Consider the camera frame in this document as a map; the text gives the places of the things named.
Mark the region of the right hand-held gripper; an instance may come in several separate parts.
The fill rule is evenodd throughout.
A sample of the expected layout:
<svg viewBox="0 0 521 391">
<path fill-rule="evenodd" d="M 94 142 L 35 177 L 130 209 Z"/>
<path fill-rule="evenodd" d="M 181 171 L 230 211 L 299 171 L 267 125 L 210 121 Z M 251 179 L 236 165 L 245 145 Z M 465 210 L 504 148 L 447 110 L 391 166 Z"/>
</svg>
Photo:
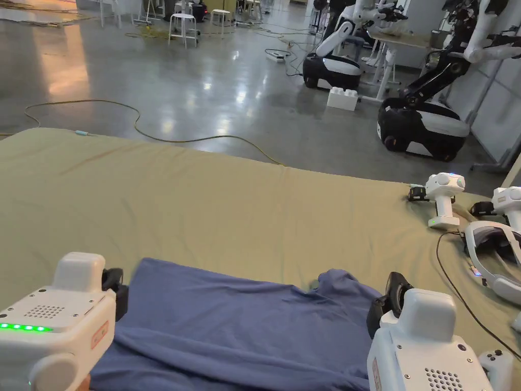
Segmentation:
<svg viewBox="0 0 521 391">
<path fill-rule="evenodd" d="M 489 390 L 486 371 L 455 334 L 452 296 L 414 288 L 390 273 L 367 316 L 370 390 Z"/>
</svg>

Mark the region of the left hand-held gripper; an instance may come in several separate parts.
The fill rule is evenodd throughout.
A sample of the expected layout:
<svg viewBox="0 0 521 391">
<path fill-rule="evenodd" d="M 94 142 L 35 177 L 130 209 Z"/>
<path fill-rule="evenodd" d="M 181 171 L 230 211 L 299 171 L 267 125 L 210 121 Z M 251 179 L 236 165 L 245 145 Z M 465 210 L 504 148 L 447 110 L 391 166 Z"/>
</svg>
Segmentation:
<svg viewBox="0 0 521 391">
<path fill-rule="evenodd" d="M 72 252 L 52 283 L 1 312 L 1 390 L 78 390 L 128 309 L 122 268 Z"/>
</svg>

